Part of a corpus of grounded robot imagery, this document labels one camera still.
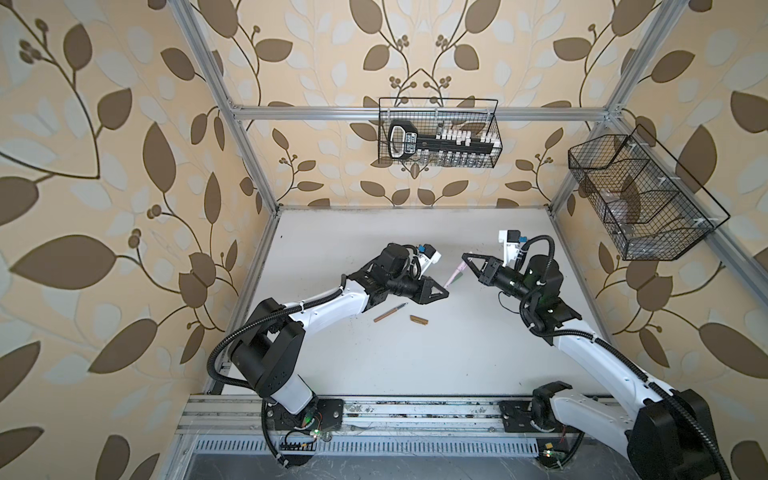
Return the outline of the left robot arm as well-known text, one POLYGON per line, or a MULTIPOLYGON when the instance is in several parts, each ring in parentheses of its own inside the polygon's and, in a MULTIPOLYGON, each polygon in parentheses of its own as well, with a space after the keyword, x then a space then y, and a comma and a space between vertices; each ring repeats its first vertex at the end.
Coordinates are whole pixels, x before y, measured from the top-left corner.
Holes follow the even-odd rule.
POLYGON ((390 296, 418 305, 446 299, 449 292, 426 275, 441 254, 430 244, 388 244, 340 285, 307 300, 260 302, 246 324, 217 352, 226 352, 243 378, 226 385, 247 388, 294 416, 312 416, 316 394, 296 372, 304 340, 335 323, 365 313, 390 296))

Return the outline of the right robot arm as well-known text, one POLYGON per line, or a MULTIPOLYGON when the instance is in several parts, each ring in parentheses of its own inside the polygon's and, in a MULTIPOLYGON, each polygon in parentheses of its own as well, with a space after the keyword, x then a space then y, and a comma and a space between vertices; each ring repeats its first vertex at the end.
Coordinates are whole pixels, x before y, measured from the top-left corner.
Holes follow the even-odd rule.
POLYGON ((730 478, 703 397, 646 372, 583 321, 560 297, 563 275, 552 256, 512 267, 488 255, 462 259, 481 284, 517 299, 528 331, 585 369, 617 403, 611 407, 551 382, 534 392, 544 424, 593 437, 622 454, 642 479, 730 478))

